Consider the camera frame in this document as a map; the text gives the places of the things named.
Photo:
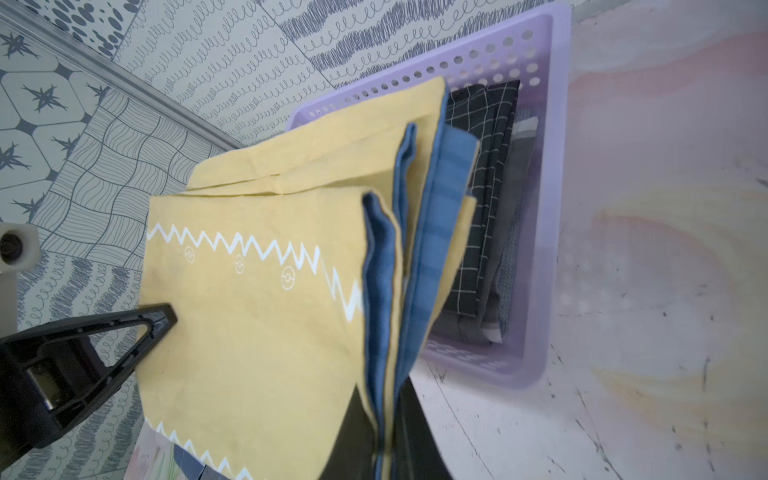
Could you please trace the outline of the purple plastic basket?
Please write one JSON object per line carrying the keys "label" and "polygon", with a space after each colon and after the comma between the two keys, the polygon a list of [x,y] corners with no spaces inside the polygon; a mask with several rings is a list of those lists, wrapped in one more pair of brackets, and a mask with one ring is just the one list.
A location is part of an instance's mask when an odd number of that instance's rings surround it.
{"label": "purple plastic basket", "polygon": [[555,287],[566,136],[572,9],[550,2],[359,79],[297,107],[286,127],[404,90],[435,77],[452,89],[517,80],[519,107],[538,120],[520,205],[517,271],[509,332],[473,346],[430,336],[421,357],[507,389],[536,383],[547,366]]}

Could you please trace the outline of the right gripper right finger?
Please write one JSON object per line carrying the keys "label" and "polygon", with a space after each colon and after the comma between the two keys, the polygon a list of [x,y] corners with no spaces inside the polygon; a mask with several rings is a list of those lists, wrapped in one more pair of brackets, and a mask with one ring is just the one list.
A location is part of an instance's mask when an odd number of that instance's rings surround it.
{"label": "right gripper right finger", "polygon": [[450,480],[416,390],[408,378],[399,393],[394,422],[392,478]]}

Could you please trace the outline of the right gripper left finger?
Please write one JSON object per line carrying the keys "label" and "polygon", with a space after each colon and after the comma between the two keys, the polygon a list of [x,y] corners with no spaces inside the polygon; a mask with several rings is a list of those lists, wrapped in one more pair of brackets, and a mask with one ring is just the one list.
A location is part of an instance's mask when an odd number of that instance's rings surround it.
{"label": "right gripper left finger", "polygon": [[359,388],[350,397],[320,480],[373,480],[377,435]]}

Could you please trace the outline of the yellow zigzag pillowcase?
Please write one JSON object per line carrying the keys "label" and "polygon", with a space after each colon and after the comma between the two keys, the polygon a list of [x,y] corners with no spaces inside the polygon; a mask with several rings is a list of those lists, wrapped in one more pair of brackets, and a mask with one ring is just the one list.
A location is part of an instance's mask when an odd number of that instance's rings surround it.
{"label": "yellow zigzag pillowcase", "polygon": [[196,166],[149,205],[142,304],[177,323],[137,371],[147,423],[230,479],[319,479],[353,390],[392,479],[404,382],[467,246],[479,143],[444,79]]}

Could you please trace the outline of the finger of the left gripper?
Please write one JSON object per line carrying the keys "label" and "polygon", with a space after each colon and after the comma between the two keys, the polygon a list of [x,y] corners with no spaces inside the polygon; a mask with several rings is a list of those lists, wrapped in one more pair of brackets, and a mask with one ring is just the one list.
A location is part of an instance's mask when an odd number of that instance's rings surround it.
{"label": "finger of the left gripper", "polygon": [[[168,304],[67,318],[1,339],[1,451],[27,453],[59,440],[110,399],[177,316]],[[111,366],[91,338],[145,329]]]}

